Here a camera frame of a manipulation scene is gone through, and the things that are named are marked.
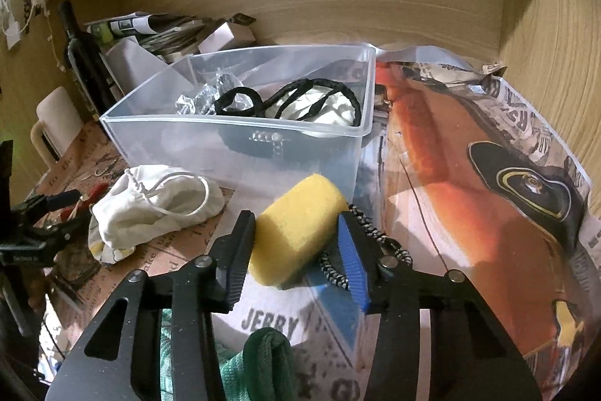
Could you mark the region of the cream ceramic mug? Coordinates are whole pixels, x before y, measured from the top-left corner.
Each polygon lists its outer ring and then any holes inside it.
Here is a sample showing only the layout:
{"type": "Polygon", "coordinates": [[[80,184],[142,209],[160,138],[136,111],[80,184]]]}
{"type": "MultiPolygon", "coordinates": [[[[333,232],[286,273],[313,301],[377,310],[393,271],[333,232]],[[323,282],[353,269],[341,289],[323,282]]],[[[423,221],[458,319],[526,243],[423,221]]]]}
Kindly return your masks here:
{"type": "Polygon", "coordinates": [[[85,124],[63,86],[39,102],[36,114],[38,121],[30,130],[30,141],[46,166],[52,169],[85,124]]]}

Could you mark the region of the small white card box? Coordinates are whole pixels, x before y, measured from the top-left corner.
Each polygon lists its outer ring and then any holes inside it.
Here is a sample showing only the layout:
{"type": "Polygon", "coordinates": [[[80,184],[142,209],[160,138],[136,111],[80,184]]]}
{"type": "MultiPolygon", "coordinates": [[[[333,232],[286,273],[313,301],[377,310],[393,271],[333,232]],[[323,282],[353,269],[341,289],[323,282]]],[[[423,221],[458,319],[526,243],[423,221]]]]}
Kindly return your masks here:
{"type": "Polygon", "coordinates": [[[243,13],[210,21],[200,33],[198,52],[208,54],[253,46],[256,38],[251,26],[255,22],[256,19],[243,13]]]}

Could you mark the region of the rolled newspaper stack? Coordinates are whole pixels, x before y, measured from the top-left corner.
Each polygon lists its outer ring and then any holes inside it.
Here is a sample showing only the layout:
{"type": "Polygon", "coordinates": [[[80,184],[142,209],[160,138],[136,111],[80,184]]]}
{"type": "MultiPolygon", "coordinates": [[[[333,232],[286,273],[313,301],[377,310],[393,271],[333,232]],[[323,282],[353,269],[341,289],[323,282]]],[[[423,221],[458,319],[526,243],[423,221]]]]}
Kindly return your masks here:
{"type": "Polygon", "coordinates": [[[138,11],[89,22],[86,32],[101,46],[134,38],[145,50],[167,55],[196,45],[203,30],[214,22],[211,17],[138,11]]]}

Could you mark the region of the dark wine bottle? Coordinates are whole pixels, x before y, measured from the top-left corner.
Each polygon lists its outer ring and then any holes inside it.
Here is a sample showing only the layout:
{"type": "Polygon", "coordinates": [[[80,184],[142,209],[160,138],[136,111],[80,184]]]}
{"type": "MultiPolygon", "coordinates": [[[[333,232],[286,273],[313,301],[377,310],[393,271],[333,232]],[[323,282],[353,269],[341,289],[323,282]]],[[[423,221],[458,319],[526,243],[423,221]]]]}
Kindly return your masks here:
{"type": "Polygon", "coordinates": [[[120,99],[120,89],[94,37],[77,23],[72,4],[59,5],[59,16],[67,38],[66,57],[90,111],[99,119],[120,99]]]}

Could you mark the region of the green knitted cloth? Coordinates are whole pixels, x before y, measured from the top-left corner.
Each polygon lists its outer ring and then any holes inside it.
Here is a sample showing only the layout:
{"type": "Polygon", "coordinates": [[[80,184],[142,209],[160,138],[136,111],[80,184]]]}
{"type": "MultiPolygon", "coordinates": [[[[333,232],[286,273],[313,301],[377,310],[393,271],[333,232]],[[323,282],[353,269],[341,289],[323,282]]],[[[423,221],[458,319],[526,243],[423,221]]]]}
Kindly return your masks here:
{"type": "Polygon", "coordinates": [[[279,331],[257,330],[237,353],[218,341],[215,348],[227,400],[297,400],[292,348],[279,331]]]}

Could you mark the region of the yellow sponge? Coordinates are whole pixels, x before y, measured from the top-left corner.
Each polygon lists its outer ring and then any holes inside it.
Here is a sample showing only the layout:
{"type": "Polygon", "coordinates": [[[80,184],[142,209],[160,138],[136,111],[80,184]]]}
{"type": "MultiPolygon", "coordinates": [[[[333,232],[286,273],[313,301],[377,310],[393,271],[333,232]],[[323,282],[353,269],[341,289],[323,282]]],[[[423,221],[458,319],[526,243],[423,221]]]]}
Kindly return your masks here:
{"type": "Polygon", "coordinates": [[[334,237],[338,215],[347,210],[330,180],[305,178],[257,217],[249,273],[263,286],[288,283],[334,237]]]}

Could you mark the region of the white drawstring pouch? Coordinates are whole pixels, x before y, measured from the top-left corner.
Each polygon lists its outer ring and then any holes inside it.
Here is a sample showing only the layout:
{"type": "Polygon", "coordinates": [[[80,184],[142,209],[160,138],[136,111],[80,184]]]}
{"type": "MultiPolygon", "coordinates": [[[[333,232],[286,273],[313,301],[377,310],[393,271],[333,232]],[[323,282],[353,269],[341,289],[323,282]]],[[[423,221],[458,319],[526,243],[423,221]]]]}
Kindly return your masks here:
{"type": "Polygon", "coordinates": [[[103,265],[114,265],[156,237],[202,224],[223,210],[219,185],[182,168],[140,165],[91,207],[88,246],[103,265]]]}

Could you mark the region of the crumpled clear plastic wrap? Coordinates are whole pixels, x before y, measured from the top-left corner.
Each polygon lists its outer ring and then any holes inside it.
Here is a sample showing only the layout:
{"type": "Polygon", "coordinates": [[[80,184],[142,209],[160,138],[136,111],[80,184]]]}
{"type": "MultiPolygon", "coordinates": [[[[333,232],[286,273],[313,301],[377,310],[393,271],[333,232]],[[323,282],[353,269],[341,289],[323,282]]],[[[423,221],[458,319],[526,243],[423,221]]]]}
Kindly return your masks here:
{"type": "Polygon", "coordinates": [[[217,72],[189,95],[180,95],[175,101],[176,113],[179,115],[216,115],[215,103],[222,95],[241,87],[242,82],[232,73],[217,72]]]}

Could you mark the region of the clear plastic storage bin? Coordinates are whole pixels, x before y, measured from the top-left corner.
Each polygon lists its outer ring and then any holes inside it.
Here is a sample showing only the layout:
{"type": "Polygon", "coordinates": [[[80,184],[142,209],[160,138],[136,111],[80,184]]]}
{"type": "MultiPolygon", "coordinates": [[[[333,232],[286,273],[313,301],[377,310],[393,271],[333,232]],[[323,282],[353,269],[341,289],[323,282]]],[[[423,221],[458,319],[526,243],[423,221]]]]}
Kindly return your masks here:
{"type": "Polygon", "coordinates": [[[362,139],[372,129],[376,50],[369,45],[284,45],[187,56],[143,82],[101,117],[131,166],[162,164],[229,189],[274,200],[312,174],[346,198],[355,192],[362,139]],[[231,75],[267,99],[302,79],[340,82],[359,106],[348,126],[233,115],[180,114],[218,75],[231,75]]]}

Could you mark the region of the white paper sheet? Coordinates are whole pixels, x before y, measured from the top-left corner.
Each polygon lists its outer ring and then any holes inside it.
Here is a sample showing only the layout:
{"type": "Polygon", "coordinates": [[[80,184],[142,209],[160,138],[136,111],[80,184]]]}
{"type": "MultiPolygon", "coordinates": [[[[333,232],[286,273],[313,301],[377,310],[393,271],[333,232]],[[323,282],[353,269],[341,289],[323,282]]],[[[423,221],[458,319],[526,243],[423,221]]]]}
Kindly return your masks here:
{"type": "Polygon", "coordinates": [[[165,103],[195,87],[174,66],[129,39],[119,41],[106,58],[123,99],[165,103]]]}

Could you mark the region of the white black-trimmed cap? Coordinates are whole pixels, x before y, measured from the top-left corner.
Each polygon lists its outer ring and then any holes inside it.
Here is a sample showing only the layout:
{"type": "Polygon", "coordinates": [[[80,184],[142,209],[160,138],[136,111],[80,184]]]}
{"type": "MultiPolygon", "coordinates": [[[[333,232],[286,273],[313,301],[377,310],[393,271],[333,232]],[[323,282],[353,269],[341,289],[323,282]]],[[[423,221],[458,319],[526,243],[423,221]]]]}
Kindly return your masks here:
{"type": "Polygon", "coordinates": [[[246,86],[230,89],[214,103],[220,116],[253,117],[358,127],[362,106],[344,83],[327,78],[301,78],[263,99],[246,86]]]}

